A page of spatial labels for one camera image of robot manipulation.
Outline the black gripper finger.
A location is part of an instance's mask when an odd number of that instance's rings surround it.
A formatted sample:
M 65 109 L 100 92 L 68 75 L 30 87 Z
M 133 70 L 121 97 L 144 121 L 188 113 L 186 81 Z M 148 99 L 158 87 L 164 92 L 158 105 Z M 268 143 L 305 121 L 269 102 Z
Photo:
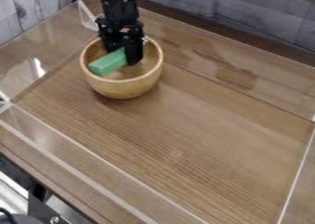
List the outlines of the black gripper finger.
M 122 37 L 126 64 L 134 65 L 142 59 L 142 37 L 125 35 Z
M 101 32 L 100 37 L 102 40 L 102 45 L 108 53 L 113 52 L 121 47 L 121 34 L 120 32 Z

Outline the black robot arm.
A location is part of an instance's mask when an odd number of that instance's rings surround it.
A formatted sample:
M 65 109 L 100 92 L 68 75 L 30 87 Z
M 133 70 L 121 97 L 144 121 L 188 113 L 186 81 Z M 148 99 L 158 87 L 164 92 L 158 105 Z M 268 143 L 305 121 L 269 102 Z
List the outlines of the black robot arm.
M 144 25 L 138 21 L 137 0 L 100 0 L 102 18 L 96 18 L 98 36 L 110 53 L 124 49 L 126 64 L 137 64 L 144 56 Z

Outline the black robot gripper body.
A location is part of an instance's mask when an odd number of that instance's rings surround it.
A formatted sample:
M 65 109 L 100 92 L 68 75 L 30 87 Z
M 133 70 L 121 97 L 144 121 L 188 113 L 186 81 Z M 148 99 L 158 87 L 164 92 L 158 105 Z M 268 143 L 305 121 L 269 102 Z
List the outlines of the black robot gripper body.
M 125 35 L 144 38 L 142 23 L 138 21 L 136 0 L 100 0 L 102 4 L 102 18 L 96 18 L 98 35 L 101 32 L 120 32 L 121 46 Z

